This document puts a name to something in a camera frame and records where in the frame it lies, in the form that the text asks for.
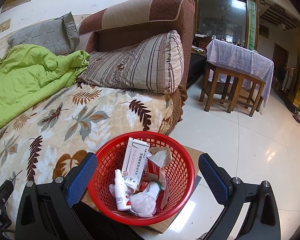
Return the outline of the white spray bottle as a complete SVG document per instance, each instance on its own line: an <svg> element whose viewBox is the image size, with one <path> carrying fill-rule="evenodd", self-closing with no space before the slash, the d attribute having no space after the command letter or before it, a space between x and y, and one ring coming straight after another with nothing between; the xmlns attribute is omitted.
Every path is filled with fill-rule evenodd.
<svg viewBox="0 0 300 240"><path fill-rule="evenodd" d="M115 184L114 184L114 191L115 191L115 200L117 209L119 211L128 211L130 210L130 198L128 194L128 188L125 184L125 181L122 177L120 170L115 170Z"/></svg>

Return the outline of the white tissue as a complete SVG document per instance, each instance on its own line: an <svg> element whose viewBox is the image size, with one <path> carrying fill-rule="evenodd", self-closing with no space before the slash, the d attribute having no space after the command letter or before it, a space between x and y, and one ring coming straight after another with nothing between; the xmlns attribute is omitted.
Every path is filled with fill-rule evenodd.
<svg viewBox="0 0 300 240"><path fill-rule="evenodd" d="M156 209L156 200L146 193L139 192L130 196L130 212L141 218L151 218Z"/></svg>

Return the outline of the white long medicine box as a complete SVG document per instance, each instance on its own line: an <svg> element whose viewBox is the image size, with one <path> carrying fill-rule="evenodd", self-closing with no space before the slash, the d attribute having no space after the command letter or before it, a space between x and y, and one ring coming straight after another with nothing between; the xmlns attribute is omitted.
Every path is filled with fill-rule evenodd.
<svg viewBox="0 0 300 240"><path fill-rule="evenodd" d="M136 191L141 181L150 145L147 142L129 138L121 173L125 184Z"/></svg>

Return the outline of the red white torn box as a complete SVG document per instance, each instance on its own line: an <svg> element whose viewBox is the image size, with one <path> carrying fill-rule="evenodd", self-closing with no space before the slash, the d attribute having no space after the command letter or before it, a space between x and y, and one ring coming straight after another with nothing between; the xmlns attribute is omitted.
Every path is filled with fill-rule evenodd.
<svg viewBox="0 0 300 240"><path fill-rule="evenodd" d="M151 147L147 155L146 178L149 181L156 181L162 190L167 187L166 172L172 161L171 150L168 147Z"/></svg>

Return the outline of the red crushed cigarette pack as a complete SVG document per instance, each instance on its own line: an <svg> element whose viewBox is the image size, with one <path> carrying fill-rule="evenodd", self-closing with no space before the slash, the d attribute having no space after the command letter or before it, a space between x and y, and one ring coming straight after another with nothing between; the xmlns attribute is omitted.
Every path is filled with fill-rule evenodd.
<svg viewBox="0 0 300 240"><path fill-rule="evenodd" d="M146 186L149 182L150 181L142 181L141 182L141 185L139 188L141 190L141 192L143 192L143 190L146 188ZM168 198L170 195L170 185L171 185L170 179L166 177L165 178L165 188L162 189L162 187L161 187L161 191L156 200L156 209L155 209L156 212L160 212L167 205L167 201L168 201Z"/></svg>

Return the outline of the leaf pattern fleece blanket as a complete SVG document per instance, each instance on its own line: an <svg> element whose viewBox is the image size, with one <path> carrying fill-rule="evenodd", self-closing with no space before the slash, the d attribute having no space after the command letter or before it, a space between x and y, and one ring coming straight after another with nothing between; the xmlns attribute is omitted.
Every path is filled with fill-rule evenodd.
<svg viewBox="0 0 300 240"><path fill-rule="evenodd" d="M101 88L77 83L34 105L0 129L0 186L9 180L6 202L12 223L25 184L50 183L66 175L89 152L132 131L168 135L181 120L185 87L171 94Z"/></svg>

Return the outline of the red plastic mesh basket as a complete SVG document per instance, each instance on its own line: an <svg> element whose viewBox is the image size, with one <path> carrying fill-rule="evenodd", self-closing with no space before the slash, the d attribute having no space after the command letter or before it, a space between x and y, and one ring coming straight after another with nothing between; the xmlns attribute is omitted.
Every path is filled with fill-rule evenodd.
<svg viewBox="0 0 300 240"><path fill-rule="evenodd" d="M127 211L119 211L116 207L115 198L109 191L109 185L114 183L115 170L123 165L124 155L129 138L135 138L148 142L150 146L166 146L171 153L176 153L178 157L183 157L188 165L191 165L191 159L183 146L174 139L155 132L136 131L119 135L106 142L97 152L97 168L88 184L90 198L107 217L127 225L148 226L168 219L173 214L171 211L160 211L151 218L141 218L132 215Z"/></svg>

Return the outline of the cardboard sheet under basket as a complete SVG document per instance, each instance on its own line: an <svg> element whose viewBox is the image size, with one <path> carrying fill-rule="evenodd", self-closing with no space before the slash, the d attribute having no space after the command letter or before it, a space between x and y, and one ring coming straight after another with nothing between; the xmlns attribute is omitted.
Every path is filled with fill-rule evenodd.
<svg viewBox="0 0 300 240"><path fill-rule="evenodd" d="M166 176L171 182L170 195L163 211L174 210L175 214L159 223L146 226L147 229L156 233L164 233L168 229L183 210L182 207L177 208L179 203L183 203L183 206L186 206L201 180L197 173L199 171L198 159L202 152L185 145L183 148L187 152L188 158L191 159L191 165L188 165L183 157L179 158L176 153L172 153L173 161L166 171Z"/></svg>

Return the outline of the green quilt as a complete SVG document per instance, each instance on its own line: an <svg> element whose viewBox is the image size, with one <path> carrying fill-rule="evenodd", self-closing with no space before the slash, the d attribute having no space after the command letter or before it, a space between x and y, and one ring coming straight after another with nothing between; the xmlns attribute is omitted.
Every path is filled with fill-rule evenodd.
<svg viewBox="0 0 300 240"><path fill-rule="evenodd" d="M84 50L55 55L34 44L9 49L0 58L0 129L37 103L73 85L89 59Z"/></svg>

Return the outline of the wooden stool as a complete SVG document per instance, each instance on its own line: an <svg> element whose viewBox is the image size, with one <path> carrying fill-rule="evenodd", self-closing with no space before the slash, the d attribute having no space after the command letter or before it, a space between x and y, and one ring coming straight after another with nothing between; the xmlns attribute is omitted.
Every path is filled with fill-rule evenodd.
<svg viewBox="0 0 300 240"><path fill-rule="evenodd" d="M226 81L222 92L217 92L218 77L224 74ZM248 96L240 94L243 81L249 81L252 84ZM207 61L204 83L200 94L200 102L204 101L207 96L204 111L208 112L213 102L227 103L227 112L231 113L236 105L244 108L250 108L249 116L252 117L260 102L261 94L265 86L265 82L254 74L250 74L243 70L230 67L225 64Z"/></svg>

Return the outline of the table with lilac cloth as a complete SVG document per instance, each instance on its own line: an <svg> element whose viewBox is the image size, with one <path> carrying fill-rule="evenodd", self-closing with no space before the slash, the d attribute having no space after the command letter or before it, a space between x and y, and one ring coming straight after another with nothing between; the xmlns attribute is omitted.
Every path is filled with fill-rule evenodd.
<svg viewBox="0 0 300 240"><path fill-rule="evenodd" d="M262 90L263 107L270 95L274 73L274 63L255 51L220 40L212 40L207 45L207 61L221 63L258 76L265 82Z"/></svg>

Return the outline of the grey quilted pillow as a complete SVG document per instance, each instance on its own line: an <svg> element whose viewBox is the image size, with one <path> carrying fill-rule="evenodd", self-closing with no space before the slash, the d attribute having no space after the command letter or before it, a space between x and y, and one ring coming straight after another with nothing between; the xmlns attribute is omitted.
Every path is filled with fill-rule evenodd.
<svg viewBox="0 0 300 240"><path fill-rule="evenodd" d="M76 50L79 34L71 12L49 21L37 23L12 34L10 47L20 44L42 46L55 55L68 55Z"/></svg>

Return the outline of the striped beige pillow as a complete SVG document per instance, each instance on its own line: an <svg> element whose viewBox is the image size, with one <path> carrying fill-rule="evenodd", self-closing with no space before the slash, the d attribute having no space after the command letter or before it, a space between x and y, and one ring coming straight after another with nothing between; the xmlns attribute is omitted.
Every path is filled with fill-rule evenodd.
<svg viewBox="0 0 300 240"><path fill-rule="evenodd" d="M93 51L89 66L77 81L99 87L171 94L179 87L183 73L183 46L177 31L172 30L133 46Z"/></svg>

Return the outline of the large dark glass cabinet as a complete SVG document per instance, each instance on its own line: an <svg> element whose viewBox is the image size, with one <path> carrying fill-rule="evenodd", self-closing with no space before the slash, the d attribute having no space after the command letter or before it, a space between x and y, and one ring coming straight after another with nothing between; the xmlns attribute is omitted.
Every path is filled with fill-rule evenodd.
<svg viewBox="0 0 300 240"><path fill-rule="evenodd" d="M256 50L259 35L258 0L194 0L192 44L206 49L221 40Z"/></svg>

